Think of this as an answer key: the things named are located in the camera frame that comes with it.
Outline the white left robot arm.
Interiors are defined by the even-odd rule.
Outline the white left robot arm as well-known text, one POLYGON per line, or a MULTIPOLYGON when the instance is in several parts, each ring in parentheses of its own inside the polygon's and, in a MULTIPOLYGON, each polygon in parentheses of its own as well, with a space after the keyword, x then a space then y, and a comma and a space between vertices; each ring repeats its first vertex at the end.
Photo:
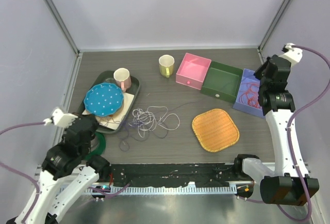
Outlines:
POLYGON ((110 163, 93 155, 78 176, 59 193, 73 170, 85 159, 95 138, 98 122, 94 115, 63 114, 55 111, 41 125, 64 128, 61 142, 47 151, 38 180, 5 164, 1 167, 31 181, 35 189, 22 212, 8 223, 60 223, 79 196, 94 182, 105 182, 110 175, 110 163))

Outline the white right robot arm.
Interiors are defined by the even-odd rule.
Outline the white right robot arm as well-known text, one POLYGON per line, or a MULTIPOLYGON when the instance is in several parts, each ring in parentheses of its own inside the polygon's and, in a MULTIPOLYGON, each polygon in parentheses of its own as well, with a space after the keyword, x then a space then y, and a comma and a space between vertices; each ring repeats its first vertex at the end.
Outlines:
POLYGON ((309 176, 301 156, 294 100, 286 90, 291 67, 301 59, 302 53, 273 55, 254 73, 260 81, 258 102, 271 132, 275 169, 269 169, 256 155, 239 154, 233 174, 239 180, 252 178, 267 204, 303 206, 319 190, 318 180, 309 176))

